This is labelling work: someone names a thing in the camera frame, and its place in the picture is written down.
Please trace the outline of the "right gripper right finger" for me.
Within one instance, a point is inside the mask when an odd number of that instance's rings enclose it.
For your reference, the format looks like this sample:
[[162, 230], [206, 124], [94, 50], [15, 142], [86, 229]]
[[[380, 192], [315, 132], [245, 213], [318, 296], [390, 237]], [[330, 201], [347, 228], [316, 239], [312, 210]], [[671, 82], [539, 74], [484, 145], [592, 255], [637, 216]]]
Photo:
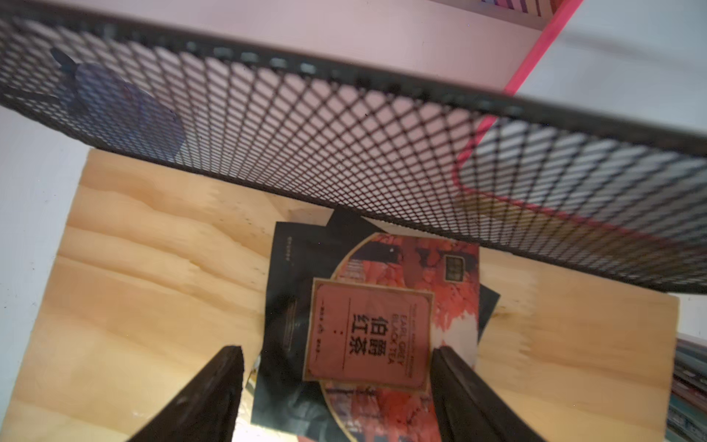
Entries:
[[432, 353], [430, 382], [443, 441], [544, 441], [451, 347]]

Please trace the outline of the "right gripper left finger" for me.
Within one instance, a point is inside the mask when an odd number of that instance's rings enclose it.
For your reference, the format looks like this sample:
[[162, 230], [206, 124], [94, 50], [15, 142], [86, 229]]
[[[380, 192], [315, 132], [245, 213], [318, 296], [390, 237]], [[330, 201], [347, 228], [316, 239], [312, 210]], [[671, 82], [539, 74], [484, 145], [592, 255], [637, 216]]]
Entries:
[[239, 346], [223, 347], [132, 441], [230, 441], [245, 365]]

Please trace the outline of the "earl grey red tea bag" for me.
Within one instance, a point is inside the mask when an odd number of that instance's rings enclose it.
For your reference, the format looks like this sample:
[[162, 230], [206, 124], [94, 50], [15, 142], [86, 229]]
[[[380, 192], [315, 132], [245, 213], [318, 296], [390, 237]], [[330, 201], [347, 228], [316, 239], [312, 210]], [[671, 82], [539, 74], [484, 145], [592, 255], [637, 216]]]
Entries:
[[433, 351], [469, 365], [499, 296], [480, 248], [385, 232], [357, 215], [280, 222], [252, 423], [313, 441], [438, 441]]

